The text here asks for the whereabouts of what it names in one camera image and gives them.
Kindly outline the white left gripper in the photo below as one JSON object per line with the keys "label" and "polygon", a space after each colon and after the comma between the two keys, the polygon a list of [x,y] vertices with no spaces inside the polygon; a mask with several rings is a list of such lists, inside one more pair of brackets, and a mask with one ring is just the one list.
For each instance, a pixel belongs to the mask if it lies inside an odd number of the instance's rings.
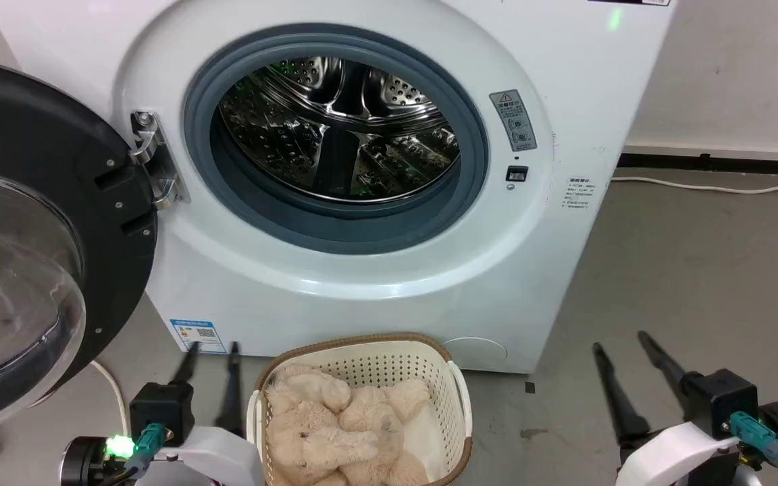
{"label": "white left gripper", "polygon": [[[195,372],[200,342],[192,342],[171,385],[188,383]],[[195,427],[178,447],[165,447],[151,463],[152,485],[263,485],[263,464],[254,443],[242,437],[240,344],[232,342],[226,358],[226,386],[216,427]]]}

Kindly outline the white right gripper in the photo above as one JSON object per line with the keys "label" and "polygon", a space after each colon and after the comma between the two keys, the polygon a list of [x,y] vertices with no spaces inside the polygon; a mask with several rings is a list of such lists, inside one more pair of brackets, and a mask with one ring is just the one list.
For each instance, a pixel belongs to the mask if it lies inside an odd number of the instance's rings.
{"label": "white right gripper", "polygon": [[[685,369],[645,330],[637,332],[637,338],[650,363],[660,371],[676,398],[686,399],[682,385]],[[611,359],[599,342],[592,345],[592,353],[615,439],[620,447],[638,447],[648,438],[650,425],[636,412],[618,382]],[[725,439],[713,439],[692,422],[674,425],[629,455],[615,478],[615,485],[674,484],[712,458],[717,450],[729,449],[738,441],[729,433]]]}

